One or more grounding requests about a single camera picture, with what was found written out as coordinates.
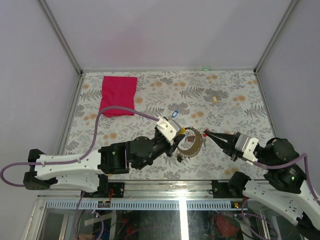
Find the black tag key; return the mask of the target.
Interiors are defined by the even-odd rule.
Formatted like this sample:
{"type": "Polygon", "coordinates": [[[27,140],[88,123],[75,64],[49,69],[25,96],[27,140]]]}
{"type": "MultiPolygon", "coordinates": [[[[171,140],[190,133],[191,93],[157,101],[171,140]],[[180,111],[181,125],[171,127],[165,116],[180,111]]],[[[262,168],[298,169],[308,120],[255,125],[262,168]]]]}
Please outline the black tag key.
{"type": "Polygon", "coordinates": [[[180,155],[178,155],[178,156],[177,156],[177,161],[178,161],[179,163],[181,163],[182,160],[183,160],[183,158],[182,158],[180,155]]]}

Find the red tag key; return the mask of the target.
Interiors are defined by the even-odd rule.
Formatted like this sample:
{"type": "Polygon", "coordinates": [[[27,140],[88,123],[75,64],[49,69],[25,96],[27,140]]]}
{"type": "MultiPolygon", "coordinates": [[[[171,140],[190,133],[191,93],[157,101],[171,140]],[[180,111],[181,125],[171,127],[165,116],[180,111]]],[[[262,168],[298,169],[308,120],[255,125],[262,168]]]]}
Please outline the red tag key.
{"type": "Polygon", "coordinates": [[[187,137],[187,140],[188,140],[189,142],[193,142],[193,141],[195,140],[195,138],[196,138],[195,135],[190,135],[190,136],[187,137]]]}
{"type": "Polygon", "coordinates": [[[207,133],[208,133],[208,129],[205,129],[203,131],[203,134],[202,134],[202,144],[203,144],[203,147],[205,148],[206,147],[206,141],[207,141],[207,133]]]}

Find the grey keyring with yellow handle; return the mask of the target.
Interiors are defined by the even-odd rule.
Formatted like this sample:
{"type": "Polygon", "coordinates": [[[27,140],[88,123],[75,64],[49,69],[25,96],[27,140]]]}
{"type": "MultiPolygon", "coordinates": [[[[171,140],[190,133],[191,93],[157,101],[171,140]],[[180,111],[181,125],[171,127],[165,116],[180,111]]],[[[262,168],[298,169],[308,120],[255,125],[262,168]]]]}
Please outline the grey keyring with yellow handle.
{"type": "Polygon", "coordinates": [[[189,126],[185,127],[185,130],[185,133],[180,134],[184,135],[184,137],[177,147],[177,156],[180,155],[183,160],[195,157],[200,152],[203,145],[203,136],[196,128],[189,126]],[[195,136],[194,141],[188,141],[188,136],[195,136]]]}

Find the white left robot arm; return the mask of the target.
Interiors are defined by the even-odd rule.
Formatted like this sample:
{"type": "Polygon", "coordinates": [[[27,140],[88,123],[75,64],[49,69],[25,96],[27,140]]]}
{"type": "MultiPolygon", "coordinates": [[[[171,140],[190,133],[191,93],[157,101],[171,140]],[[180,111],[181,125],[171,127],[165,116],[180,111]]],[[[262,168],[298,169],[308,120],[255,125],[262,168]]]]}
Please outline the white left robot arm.
{"type": "Polygon", "coordinates": [[[152,139],[139,136],[131,141],[113,143],[91,151],[84,158],[79,154],[47,155],[39,149],[32,149],[23,186],[32,191],[61,186],[102,198],[110,190],[108,175],[128,174],[130,169],[141,170],[151,166],[163,154],[170,157],[183,138],[184,134],[179,133],[173,143],[169,143],[156,129],[152,139]]]}

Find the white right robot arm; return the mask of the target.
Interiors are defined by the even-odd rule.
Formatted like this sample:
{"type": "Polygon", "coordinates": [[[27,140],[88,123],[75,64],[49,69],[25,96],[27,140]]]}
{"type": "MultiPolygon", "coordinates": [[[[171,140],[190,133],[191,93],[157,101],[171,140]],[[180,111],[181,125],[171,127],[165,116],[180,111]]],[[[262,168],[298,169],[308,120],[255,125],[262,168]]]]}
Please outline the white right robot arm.
{"type": "Polygon", "coordinates": [[[299,154],[285,138],[274,137],[265,146],[240,132],[217,133],[206,129],[232,161],[238,159],[266,170],[270,191],[243,172],[236,171],[227,183],[231,196],[253,199],[280,214],[309,240],[320,238],[320,196],[312,187],[307,154],[299,154]]]}

